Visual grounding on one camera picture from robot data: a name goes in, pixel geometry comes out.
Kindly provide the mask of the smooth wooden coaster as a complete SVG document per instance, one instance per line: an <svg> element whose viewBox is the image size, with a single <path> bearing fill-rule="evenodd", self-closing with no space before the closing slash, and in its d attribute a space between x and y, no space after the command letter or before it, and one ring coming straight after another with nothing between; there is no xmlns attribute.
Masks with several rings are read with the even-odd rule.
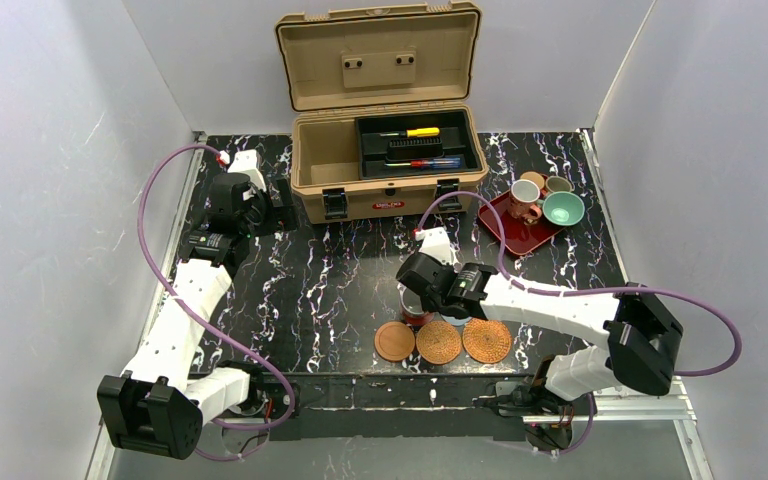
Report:
<svg viewBox="0 0 768 480"><path fill-rule="evenodd" d="M389 362L407 359L415 349L415 333L406 324L396 321L381 325L374 336L377 354Z"/></svg>

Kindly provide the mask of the woven rattan coaster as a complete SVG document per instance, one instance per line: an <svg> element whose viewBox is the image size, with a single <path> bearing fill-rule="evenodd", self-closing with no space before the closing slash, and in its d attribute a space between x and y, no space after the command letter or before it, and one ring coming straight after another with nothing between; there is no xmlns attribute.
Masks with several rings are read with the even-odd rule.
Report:
<svg viewBox="0 0 768 480"><path fill-rule="evenodd" d="M513 338L504 323L473 318L463 327L462 343L473 360L496 364L508 356Z"/></svg>
<svg viewBox="0 0 768 480"><path fill-rule="evenodd" d="M432 321L417 332L416 348L428 363L445 365L460 355L461 335L454 326L445 321Z"/></svg>

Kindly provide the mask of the blue round coaster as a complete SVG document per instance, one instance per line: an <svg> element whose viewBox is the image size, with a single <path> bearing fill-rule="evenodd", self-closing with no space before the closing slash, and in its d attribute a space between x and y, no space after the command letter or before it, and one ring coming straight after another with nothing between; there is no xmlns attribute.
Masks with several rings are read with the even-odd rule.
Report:
<svg viewBox="0 0 768 480"><path fill-rule="evenodd" d="M449 317L449 316L445 316L445 315L440 315L440 318L443 321L447 322L448 324L450 324L450 325L452 325L454 327L464 326L465 324L467 324L471 320L470 317L459 319L459 318Z"/></svg>

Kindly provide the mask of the red round coaster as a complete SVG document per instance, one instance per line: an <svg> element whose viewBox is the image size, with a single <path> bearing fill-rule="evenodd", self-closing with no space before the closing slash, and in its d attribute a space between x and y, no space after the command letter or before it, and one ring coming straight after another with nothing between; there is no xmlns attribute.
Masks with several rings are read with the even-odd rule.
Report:
<svg viewBox="0 0 768 480"><path fill-rule="evenodd" d="M403 312L402 313L402 320L412 327L421 327L429 322L431 322L434 318L434 314L430 312L425 312L421 315L412 315L410 313Z"/></svg>

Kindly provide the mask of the small white cup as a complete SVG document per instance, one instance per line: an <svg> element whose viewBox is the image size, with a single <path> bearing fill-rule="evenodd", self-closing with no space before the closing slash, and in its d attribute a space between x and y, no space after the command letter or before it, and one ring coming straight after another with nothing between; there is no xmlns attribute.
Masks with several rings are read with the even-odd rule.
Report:
<svg viewBox="0 0 768 480"><path fill-rule="evenodd" d="M507 213L515 220L525 224L534 224L542 217L538 205L541 190L531 180L520 179L513 182L509 189Z"/></svg>

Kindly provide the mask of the teal green bowl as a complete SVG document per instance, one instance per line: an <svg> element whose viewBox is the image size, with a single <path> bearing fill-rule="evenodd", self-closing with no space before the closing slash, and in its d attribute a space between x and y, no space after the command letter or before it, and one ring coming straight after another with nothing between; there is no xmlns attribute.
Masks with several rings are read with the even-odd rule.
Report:
<svg viewBox="0 0 768 480"><path fill-rule="evenodd" d="M579 223L585 216L583 200L572 192L554 192L545 197L543 216L552 224L568 227Z"/></svg>

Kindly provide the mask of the white cup dark outside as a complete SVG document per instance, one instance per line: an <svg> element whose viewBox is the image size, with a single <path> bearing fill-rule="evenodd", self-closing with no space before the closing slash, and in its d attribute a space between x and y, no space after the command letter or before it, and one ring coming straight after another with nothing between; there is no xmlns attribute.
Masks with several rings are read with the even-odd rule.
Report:
<svg viewBox="0 0 768 480"><path fill-rule="evenodd" d="M409 289L403 289L400 292L401 313L406 312L412 315L421 315L426 311L421 304L420 297Z"/></svg>

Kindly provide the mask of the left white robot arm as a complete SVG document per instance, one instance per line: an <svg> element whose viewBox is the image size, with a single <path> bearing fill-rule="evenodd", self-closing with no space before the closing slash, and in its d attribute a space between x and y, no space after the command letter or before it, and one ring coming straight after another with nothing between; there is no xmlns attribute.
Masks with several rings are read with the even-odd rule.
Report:
<svg viewBox="0 0 768 480"><path fill-rule="evenodd" d="M175 281L150 332L123 372L104 376L97 389L117 448L186 459L215 418L234 407L269 418L282 397L276 375L252 364L227 362L195 381L188 377L202 324L230 290L251 239L297 228L289 182L222 173L208 199L182 239Z"/></svg>

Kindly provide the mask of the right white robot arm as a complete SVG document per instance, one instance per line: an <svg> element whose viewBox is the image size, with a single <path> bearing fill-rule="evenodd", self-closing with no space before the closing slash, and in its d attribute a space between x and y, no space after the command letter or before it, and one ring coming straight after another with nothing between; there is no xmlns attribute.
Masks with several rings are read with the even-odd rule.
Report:
<svg viewBox="0 0 768 480"><path fill-rule="evenodd" d="M518 322L587 342L585 349L543 361L535 374L537 390L558 400L616 386L657 397L670 391L683 327L651 292L552 289L490 265L456 269L425 253L412 254L396 279L427 311Z"/></svg>

